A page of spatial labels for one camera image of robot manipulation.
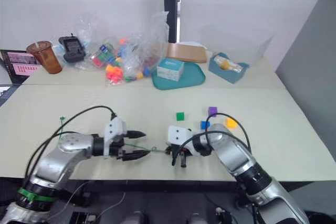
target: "black cable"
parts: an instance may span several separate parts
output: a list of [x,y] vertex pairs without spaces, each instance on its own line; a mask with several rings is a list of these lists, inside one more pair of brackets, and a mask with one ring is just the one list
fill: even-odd
[[[225,207],[222,207],[221,205],[217,204],[217,203],[214,202],[212,199],[210,199],[210,197],[209,197],[206,193],[203,193],[203,195],[204,195],[205,199],[206,199],[207,201],[209,201],[209,203],[211,203],[214,207],[220,207],[220,208],[222,208],[224,211],[229,212],[229,211],[226,210]],[[229,212],[229,213],[230,213],[231,217],[233,218],[233,220],[236,222],[236,224],[238,224],[238,221],[237,221],[236,217],[234,217],[234,216],[231,214],[231,212]]]
[[252,204],[252,217],[253,217],[253,224],[257,224],[256,208],[253,204]]
[[236,224],[239,224],[236,217],[234,217],[233,215],[231,215],[231,217],[235,220]]
[[247,210],[251,215],[253,215],[252,211],[251,211],[248,207],[246,207],[246,210]]
[[42,148],[42,150],[40,151],[38,157],[37,157],[36,160],[35,160],[35,163],[34,163],[32,169],[30,170],[30,173],[29,173],[28,177],[25,177],[25,179],[24,179],[25,182],[24,182],[24,183],[27,183],[27,182],[29,181],[29,179],[31,178],[31,176],[32,176],[32,174],[33,174],[33,172],[34,172],[34,169],[35,169],[37,163],[39,162],[41,156],[43,155],[43,152],[45,151],[45,149],[46,149],[47,146],[49,145],[50,141],[51,141],[55,136],[58,136],[58,135],[57,135],[58,132],[59,132],[64,126],[66,126],[68,123],[70,123],[73,119],[75,119],[76,117],[78,117],[78,116],[84,114],[85,112],[88,112],[88,111],[90,111],[90,110],[97,109],[97,108],[104,108],[104,109],[109,110],[109,111],[111,112],[111,120],[112,120],[113,118],[116,117],[116,114],[114,113],[114,111],[113,111],[111,108],[109,108],[109,107],[107,107],[107,106],[104,106],[104,105],[98,105],[98,106],[90,107],[90,108],[88,108],[88,109],[85,109],[85,110],[83,110],[83,111],[77,113],[77,114],[74,115],[73,117],[71,117],[68,121],[66,121],[64,124],[62,124],[62,125],[61,125],[61,126],[60,126],[60,127],[59,127],[59,128],[52,134],[52,135],[51,135],[50,138],[48,138],[47,140],[45,140],[45,141],[39,146],[39,148],[35,151],[34,155],[36,155],[37,152],[38,152],[38,150],[39,150],[40,148]]
[[224,207],[222,207],[221,205],[217,204],[216,202],[214,202],[212,199],[210,199],[210,197],[206,194],[206,193],[203,193],[204,195],[204,198],[209,201],[214,207],[220,207],[222,209],[225,209]]
[[[60,135],[63,135],[63,134],[69,134],[69,133],[77,133],[77,132],[75,132],[75,131],[64,131],[64,132],[57,133],[54,137],[60,136]],[[32,164],[32,161],[33,161],[35,155],[49,140],[50,140],[50,138],[48,138],[43,143],[41,143],[40,146],[35,150],[33,155],[30,157],[29,162],[28,162],[27,167],[26,167],[25,178],[28,176],[29,168],[30,168],[30,165]]]
[[185,141],[183,144],[181,144],[179,146],[178,151],[175,152],[175,155],[173,155],[172,166],[175,165],[178,154],[182,151],[183,147],[187,143],[189,143],[190,141],[194,140],[197,137],[200,137],[200,136],[203,136],[203,135],[207,135],[207,134],[211,134],[211,133],[220,133],[220,134],[228,135],[228,136],[232,137],[233,139],[237,140],[238,142],[240,142],[245,148],[248,148],[246,146],[246,144],[242,140],[240,140],[239,138],[237,138],[236,136],[233,136],[232,134],[230,134],[228,132],[224,132],[224,131],[207,131],[207,132],[202,132],[202,133],[198,133],[196,135],[193,135],[191,138],[189,138],[187,141]]
[[[215,115],[223,115],[223,116],[226,116],[226,117],[231,118],[232,120],[236,121],[236,123],[239,125],[239,127],[241,128],[241,130],[243,131],[243,133],[245,135],[246,142],[247,142],[247,146],[245,145],[245,147],[247,147],[248,151],[252,154],[250,140],[248,138],[248,135],[247,135],[244,127],[242,126],[241,123],[238,122],[238,120],[236,120],[234,117],[232,117],[232,116],[230,116],[228,114],[225,114],[225,113],[214,113],[214,114],[208,116],[208,118],[205,121],[205,133],[208,132],[208,122],[209,122],[209,119],[211,117],[215,116]],[[211,145],[210,145],[210,140],[209,140],[208,134],[205,134],[205,137],[206,137],[206,141],[207,141],[209,147],[212,148]]]

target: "tissue box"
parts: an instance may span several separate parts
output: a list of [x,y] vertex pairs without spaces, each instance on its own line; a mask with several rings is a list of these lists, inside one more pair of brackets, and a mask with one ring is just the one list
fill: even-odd
[[210,59],[210,63],[209,63],[209,71],[222,77],[223,79],[231,82],[231,83],[236,83],[240,78],[243,77],[243,75],[245,74],[246,70],[248,69],[249,67],[249,64],[246,64],[246,63],[243,63],[243,62],[240,62],[238,63],[239,65],[241,65],[243,67],[242,71],[240,73],[237,73],[233,70],[223,70],[220,68],[219,65],[216,64],[216,62],[214,61],[214,58],[219,55],[219,56],[222,56],[226,59],[229,59],[229,57],[220,52],[218,54],[215,54],[211,57]]
[[158,77],[178,81],[183,73],[184,62],[174,59],[163,59],[157,67]]

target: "green tape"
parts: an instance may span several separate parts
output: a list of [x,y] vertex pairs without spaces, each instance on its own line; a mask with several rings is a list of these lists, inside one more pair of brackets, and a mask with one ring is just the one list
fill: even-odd
[[54,197],[37,195],[23,188],[20,188],[18,192],[19,194],[22,194],[23,196],[25,196],[29,201],[38,200],[38,201],[44,201],[44,202],[54,202],[56,200],[56,198]]

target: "white bracket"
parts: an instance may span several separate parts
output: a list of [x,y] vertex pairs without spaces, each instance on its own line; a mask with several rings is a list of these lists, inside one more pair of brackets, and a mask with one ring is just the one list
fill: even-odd
[[126,124],[119,117],[115,117],[105,127],[104,133],[104,157],[110,155],[110,144],[120,141],[126,135]]
[[[172,144],[181,145],[189,138],[191,138],[193,135],[195,135],[195,133],[186,128],[171,125],[168,128],[167,145],[169,146]],[[200,154],[195,150],[192,141],[187,143],[184,147],[188,149],[193,156],[200,156]]]

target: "cup lid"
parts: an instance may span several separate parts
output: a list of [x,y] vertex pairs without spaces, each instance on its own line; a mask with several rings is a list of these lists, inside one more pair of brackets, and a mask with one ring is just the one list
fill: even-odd
[[36,47],[36,44],[33,43],[26,48],[26,51],[28,53],[40,52],[40,51],[43,51],[43,50],[51,47],[51,43],[48,42],[48,41],[38,41],[36,43],[38,43],[38,47]]

